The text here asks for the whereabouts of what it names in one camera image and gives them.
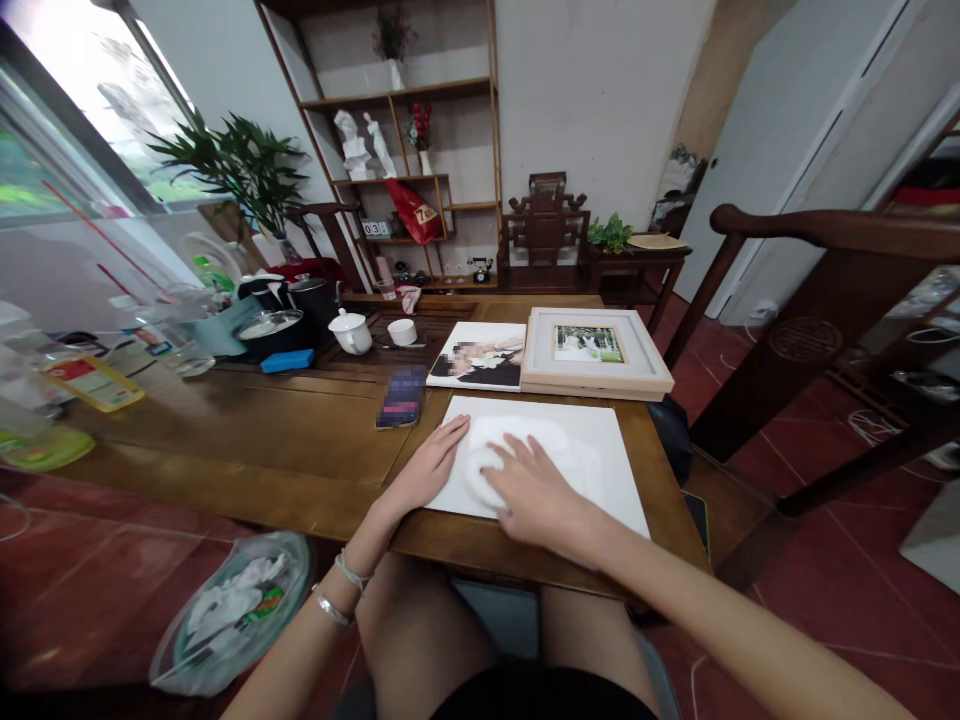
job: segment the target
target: white statue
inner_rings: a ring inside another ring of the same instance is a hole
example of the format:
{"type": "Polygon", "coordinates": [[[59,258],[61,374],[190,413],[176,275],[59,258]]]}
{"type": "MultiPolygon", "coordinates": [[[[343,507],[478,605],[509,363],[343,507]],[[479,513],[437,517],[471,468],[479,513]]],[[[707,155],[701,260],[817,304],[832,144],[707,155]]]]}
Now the white statue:
{"type": "Polygon", "coordinates": [[[337,112],[333,124],[340,128],[345,140],[343,141],[343,166],[350,173],[351,180],[373,180],[376,174],[367,168],[367,163],[373,156],[367,150],[366,141],[359,136],[357,121],[346,110],[337,112]]]}
{"type": "Polygon", "coordinates": [[[380,132],[380,123],[371,118],[370,113],[364,113],[363,119],[367,121],[367,132],[373,138],[373,150],[377,153],[377,157],[380,158],[380,163],[383,165],[383,176],[396,177],[397,168],[394,167],[393,158],[387,152],[387,143],[383,139],[383,133],[380,132]]]}

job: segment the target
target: silver bracelet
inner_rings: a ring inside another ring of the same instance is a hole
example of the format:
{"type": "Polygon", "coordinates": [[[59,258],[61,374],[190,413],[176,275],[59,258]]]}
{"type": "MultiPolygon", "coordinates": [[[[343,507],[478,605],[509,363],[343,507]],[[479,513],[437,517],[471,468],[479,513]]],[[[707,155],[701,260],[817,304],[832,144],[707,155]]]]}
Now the silver bracelet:
{"type": "Polygon", "coordinates": [[[337,625],[340,625],[341,627],[347,627],[350,625],[351,619],[331,605],[330,601],[327,600],[323,595],[317,595],[317,605],[319,605],[320,609],[323,610],[327,615],[333,618],[333,621],[337,625]]]}

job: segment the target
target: thigh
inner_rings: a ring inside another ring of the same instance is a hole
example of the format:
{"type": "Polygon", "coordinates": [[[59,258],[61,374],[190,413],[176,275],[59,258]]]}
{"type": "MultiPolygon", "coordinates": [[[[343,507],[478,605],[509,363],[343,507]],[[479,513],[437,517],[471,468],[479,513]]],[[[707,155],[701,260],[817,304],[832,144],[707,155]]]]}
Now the thigh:
{"type": "Polygon", "coordinates": [[[480,621],[439,568],[387,553],[357,605],[378,720],[429,718],[496,663],[480,621]]]}
{"type": "Polygon", "coordinates": [[[617,600],[544,587],[540,644],[549,667],[599,675],[640,698],[660,716],[660,706],[627,609],[617,600]]]}

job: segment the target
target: blue sponge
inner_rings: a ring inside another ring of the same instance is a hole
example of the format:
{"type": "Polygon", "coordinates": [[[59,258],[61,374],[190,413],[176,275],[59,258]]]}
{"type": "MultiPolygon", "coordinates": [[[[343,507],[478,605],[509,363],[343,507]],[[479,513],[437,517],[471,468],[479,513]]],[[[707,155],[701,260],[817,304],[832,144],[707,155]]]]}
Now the blue sponge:
{"type": "Polygon", "coordinates": [[[265,373],[271,373],[310,367],[313,363],[314,354],[313,350],[294,350],[290,353],[274,353],[260,363],[260,369],[265,373]]]}

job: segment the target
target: bracelet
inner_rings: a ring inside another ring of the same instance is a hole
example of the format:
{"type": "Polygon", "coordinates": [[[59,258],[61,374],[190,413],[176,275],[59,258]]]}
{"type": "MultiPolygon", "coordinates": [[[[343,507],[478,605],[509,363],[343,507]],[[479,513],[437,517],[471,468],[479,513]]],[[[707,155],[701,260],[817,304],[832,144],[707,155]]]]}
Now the bracelet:
{"type": "Polygon", "coordinates": [[[373,575],[363,577],[361,575],[357,575],[355,572],[353,572],[353,570],[348,568],[347,562],[346,560],[344,560],[344,557],[343,557],[343,554],[346,552],[346,550],[347,550],[346,548],[342,548],[340,550],[340,554],[337,555],[337,559],[334,560],[333,562],[338,568],[343,570],[343,574],[347,576],[347,580],[349,580],[351,583],[353,583],[358,588],[360,588],[360,597],[363,597],[363,591],[366,589],[367,583],[370,582],[370,580],[373,578],[373,575]]]}
{"type": "Polygon", "coordinates": [[[350,618],[331,605],[330,601],[327,600],[323,595],[317,595],[317,605],[319,605],[320,609],[329,615],[337,625],[341,627],[347,627],[350,625],[350,618]]]}

